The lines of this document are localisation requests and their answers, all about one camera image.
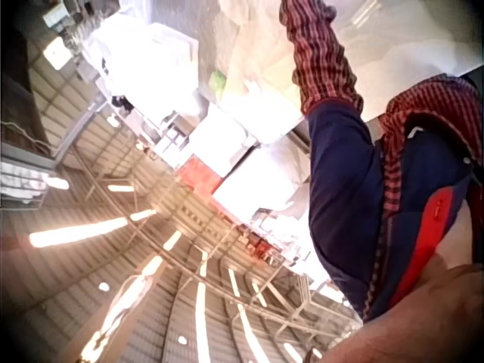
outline hand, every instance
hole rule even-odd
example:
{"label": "hand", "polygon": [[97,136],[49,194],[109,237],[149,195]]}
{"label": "hand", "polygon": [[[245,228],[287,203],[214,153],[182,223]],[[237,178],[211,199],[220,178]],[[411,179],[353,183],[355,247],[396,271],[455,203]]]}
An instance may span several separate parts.
{"label": "hand", "polygon": [[388,333],[395,342],[390,346],[396,351],[405,346],[411,361],[456,361],[484,333],[482,266],[446,271],[405,297],[382,320],[392,328]]}
{"label": "hand", "polygon": [[325,363],[450,363],[484,334],[482,266],[446,271],[324,356]]}

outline cable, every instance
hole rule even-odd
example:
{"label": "cable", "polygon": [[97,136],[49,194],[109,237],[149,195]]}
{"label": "cable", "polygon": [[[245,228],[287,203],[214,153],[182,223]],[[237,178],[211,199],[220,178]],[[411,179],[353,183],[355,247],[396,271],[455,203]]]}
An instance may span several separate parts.
{"label": "cable", "polygon": [[55,153],[56,151],[58,151],[62,147],[62,144],[59,147],[53,147],[53,146],[51,146],[50,144],[47,144],[44,141],[40,141],[40,140],[36,140],[36,139],[32,138],[31,136],[29,136],[29,134],[27,134],[27,131],[25,131],[25,129],[21,128],[16,123],[7,123],[5,121],[0,121],[0,123],[2,125],[5,125],[5,126],[14,126],[18,131],[20,131],[20,133],[23,136],[25,136],[26,138],[28,138],[31,142],[33,142],[35,144],[44,145],[44,146],[46,146],[53,153]]}

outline green object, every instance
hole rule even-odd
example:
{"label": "green object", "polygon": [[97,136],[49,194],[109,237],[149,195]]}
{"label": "green object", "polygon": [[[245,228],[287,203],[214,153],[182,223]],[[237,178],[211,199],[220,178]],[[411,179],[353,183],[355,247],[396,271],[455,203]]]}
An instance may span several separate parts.
{"label": "green object", "polygon": [[209,87],[215,93],[217,101],[222,98],[222,93],[227,83],[227,77],[219,70],[214,70],[210,75]]}

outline person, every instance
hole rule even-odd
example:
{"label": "person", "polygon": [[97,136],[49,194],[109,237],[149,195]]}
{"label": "person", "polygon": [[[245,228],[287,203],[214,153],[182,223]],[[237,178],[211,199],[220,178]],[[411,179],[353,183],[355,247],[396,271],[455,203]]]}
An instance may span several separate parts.
{"label": "person", "polygon": [[481,265],[445,271],[330,349],[322,361],[482,362],[483,291]]}
{"label": "person", "polygon": [[366,323],[482,263],[482,104],[465,79],[434,76],[388,103],[373,145],[335,17],[319,0],[281,2],[312,141],[313,244]]}

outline warehouse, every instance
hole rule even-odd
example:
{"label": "warehouse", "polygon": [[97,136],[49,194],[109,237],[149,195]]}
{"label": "warehouse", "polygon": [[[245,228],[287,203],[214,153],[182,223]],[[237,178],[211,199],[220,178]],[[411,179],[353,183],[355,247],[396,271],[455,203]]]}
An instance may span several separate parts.
{"label": "warehouse", "polygon": [[[309,131],[277,2],[200,3],[29,2],[16,18],[2,319],[27,361],[299,363],[362,326],[309,236]],[[358,28],[379,16],[361,3]],[[472,26],[432,57],[461,47],[456,73],[482,66]],[[363,79],[373,139],[382,102],[419,80],[379,99]]]}

